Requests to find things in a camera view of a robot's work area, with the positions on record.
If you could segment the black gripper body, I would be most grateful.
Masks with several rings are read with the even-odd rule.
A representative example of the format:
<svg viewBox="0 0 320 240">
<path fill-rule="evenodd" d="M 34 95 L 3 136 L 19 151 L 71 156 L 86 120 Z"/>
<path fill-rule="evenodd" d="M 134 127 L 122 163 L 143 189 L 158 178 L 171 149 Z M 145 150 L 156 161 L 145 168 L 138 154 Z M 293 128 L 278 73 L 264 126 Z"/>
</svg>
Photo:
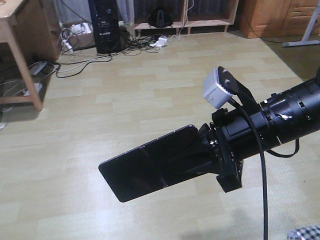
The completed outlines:
<svg viewBox="0 0 320 240">
<path fill-rule="evenodd" d="M 221 108 L 211 114 L 212 122 L 207 129 L 209 142 L 215 142 L 217 181 L 228 193 L 241 188 L 243 160 L 260 153 L 258 140 L 243 113 Z"/>
</svg>

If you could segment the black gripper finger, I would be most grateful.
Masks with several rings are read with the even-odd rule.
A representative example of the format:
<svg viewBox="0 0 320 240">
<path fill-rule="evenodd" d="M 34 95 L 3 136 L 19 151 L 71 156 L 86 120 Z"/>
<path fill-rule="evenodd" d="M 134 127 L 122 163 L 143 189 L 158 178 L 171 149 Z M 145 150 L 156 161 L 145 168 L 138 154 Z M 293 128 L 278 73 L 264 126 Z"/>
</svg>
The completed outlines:
<svg viewBox="0 0 320 240">
<path fill-rule="evenodd" d="M 212 137 L 201 136 L 186 150 L 168 163 L 170 173 L 181 179 L 192 179 L 203 174 L 221 174 L 222 167 Z"/>
</svg>

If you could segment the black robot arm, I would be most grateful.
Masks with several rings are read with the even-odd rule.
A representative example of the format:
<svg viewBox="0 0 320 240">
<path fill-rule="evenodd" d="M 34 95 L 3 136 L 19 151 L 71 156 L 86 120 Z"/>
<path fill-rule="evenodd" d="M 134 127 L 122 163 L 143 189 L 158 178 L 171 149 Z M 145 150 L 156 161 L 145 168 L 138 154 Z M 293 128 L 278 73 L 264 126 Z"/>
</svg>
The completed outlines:
<svg viewBox="0 0 320 240">
<path fill-rule="evenodd" d="M 224 190 L 242 187 L 243 161 L 320 128 L 320 82 L 312 78 L 257 103 L 250 91 L 239 86 L 241 106 L 221 108 L 210 124 L 198 131 L 197 140 L 169 161 L 177 175 L 216 174 Z"/>
</svg>

